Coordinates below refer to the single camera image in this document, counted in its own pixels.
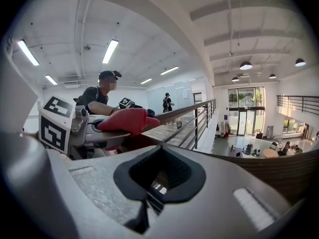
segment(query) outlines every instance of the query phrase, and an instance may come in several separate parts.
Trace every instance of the red cloth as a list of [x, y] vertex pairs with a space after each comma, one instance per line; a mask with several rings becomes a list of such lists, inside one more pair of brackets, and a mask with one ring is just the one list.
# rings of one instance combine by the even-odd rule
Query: red cloth
[[131, 136], [138, 135], [148, 125], [156, 127], [160, 121], [155, 118], [147, 117], [148, 112], [142, 108], [122, 109], [106, 120], [98, 124], [97, 129], [102, 131], [124, 130], [131, 133]]

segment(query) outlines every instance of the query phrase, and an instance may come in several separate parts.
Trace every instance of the glass door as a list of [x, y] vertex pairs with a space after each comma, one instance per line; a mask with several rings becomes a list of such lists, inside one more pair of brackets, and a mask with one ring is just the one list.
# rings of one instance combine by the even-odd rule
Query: glass door
[[253, 135], [255, 123], [255, 111], [247, 111], [246, 134]]
[[247, 117], [247, 112], [240, 112], [239, 113], [238, 133], [237, 133], [237, 135], [245, 135], [246, 117]]

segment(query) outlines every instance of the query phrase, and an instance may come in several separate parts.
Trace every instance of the chair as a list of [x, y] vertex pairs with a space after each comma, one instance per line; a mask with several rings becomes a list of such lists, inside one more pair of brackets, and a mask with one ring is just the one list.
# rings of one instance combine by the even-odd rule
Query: chair
[[290, 142], [288, 141], [288, 142], [286, 142], [284, 149], [282, 151], [281, 150], [278, 151], [278, 155], [279, 156], [286, 156], [289, 149], [290, 149]]
[[277, 144], [273, 141], [273, 143], [270, 145], [270, 149], [276, 150]]

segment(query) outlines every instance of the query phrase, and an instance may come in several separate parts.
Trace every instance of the ceiling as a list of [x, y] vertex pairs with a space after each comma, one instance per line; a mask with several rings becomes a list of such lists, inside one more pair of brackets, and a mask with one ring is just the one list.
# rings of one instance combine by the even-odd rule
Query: ceiling
[[[92, 85], [99, 72], [118, 70], [123, 74], [119, 85], [148, 87], [186, 71], [203, 69], [205, 63], [200, 64], [190, 53], [192, 44], [201, 53], [200, 59], [210, 64], [216, 85], [229, 84], [241, 73], [250, 77], [240, 83], [271, 81], [270, 73], [289, 75], [297, 69], [285, 63], [308, 54], [303, 48], [308, 45], [308, 35], [289, 0], [148, 2], [163, 11], [171, 2], [166, 14], [180, 33], [166, 27], [167, 22], [160, 21], [159, 28], [154, 22], [163, 17], [151, 6], [143, 7], [142, 2], [118, 2], [124, 8], [105, 0], [33, 0], [13, 36], [26, 41], [40, 65], [34, 67], [17, 45], [12, 59], [26, 77], [41, 86], [50, 85], [45, 74], [59, 83], [81, 80]], [[188, 34], [191, 42], [181, 41], [182, 34]], [[119, 45], [110, 62], [102, 64], [111, 39], [118, 40]], [[316, 63], [314, 57], [308, 59]], [[253, 69], [240, 70], [243, 61], [251, 62]], [[160, 76], [173, 66], [180, 68]], [[140, 85], [148, 78], [153, 80]]]

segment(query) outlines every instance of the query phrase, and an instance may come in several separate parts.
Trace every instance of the black cap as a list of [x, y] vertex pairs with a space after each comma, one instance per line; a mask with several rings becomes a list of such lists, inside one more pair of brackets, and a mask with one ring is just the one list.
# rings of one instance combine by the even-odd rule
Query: black cap
[[103, 71], [99, 74], [99, 79], [105, 79], [106, 77], [114, 76], [116, 80], [118, 77], [122, 77], [122, 74], [118, 71]]

